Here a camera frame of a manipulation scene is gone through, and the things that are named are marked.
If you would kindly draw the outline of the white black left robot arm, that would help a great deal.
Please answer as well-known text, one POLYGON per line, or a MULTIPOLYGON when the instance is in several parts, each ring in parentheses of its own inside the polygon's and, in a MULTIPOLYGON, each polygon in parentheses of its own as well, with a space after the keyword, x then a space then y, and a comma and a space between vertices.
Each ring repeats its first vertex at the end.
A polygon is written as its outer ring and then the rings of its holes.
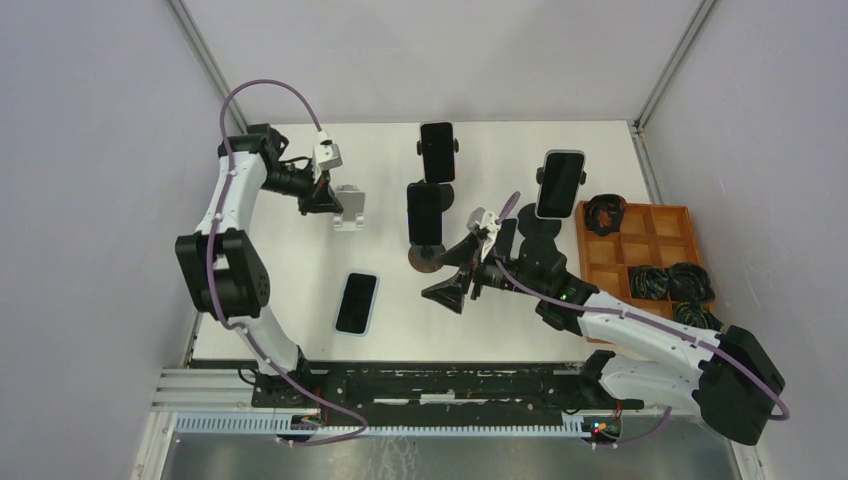
POLYGON ((195 231, 175 242, 196 309, 236 333, 256 359, 259 375, 278 378, 276 394, 295 408, 316 399, 314 381, 301 348, 269 305, 270 275, 248 230, 261 191, 295 198, 302 215, 343 212, 330 185, 330 171, 341 163, 339 148, 325 131, 317 137, 312 156, 298 168, 282 157, 288 139, 269 124, 225 136, 209 208, 195 231))

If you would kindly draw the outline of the white folding phone stand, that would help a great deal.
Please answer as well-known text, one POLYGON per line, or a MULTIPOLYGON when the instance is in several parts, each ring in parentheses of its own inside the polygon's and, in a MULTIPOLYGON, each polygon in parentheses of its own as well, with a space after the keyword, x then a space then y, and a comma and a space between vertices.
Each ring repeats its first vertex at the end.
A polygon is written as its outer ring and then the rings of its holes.
POLYGON ((351 184, 337 185, 335 195, 343 211, 333 216, 337 232, 357 232, 364 229, 366 193, 351 184))

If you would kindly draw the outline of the wooden base black phone stand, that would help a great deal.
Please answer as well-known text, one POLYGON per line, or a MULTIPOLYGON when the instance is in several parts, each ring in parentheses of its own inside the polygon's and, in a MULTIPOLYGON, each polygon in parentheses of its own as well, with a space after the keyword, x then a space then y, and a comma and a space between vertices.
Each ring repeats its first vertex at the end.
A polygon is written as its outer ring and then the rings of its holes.
POLYGON ((434 273, 443 267, 439 260, 440 256, 446 251, 442 244, 430 245, 411 245, 408 250, 408 261, 410 266, 420 273, 434 273))

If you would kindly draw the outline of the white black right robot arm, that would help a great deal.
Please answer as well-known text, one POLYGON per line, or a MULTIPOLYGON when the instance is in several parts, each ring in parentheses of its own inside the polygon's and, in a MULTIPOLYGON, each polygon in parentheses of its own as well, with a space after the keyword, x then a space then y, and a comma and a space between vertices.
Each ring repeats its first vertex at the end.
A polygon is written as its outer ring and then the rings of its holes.
POLYGON ((681 324, 628 304, 570 273, 548 235, 524 239, 511 257, 516 223, 470 222, 468 235, 439 259, 455 274, 423 289, 422 297, 460 314, 466 297, 485 287, 526 294, 537 299, 536 313, 553 329, 638 354, 590 355, 577 392, 591 408, 613 399, 658 404, 695 414, 748 446, 758 444, 768 423, 789 419, 781 398, 785 380, 752 332, 681 324))

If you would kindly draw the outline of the light blue cased phone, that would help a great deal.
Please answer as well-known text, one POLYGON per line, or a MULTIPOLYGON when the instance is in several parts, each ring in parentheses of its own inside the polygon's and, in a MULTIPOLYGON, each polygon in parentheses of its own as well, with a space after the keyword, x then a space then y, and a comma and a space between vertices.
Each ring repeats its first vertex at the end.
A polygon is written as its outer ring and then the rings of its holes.
POLYGON ((379 280, 374 274, 352 272, 347 275, 334 323, 337 333, 364 336, 368 332, 378 286, 379 280))

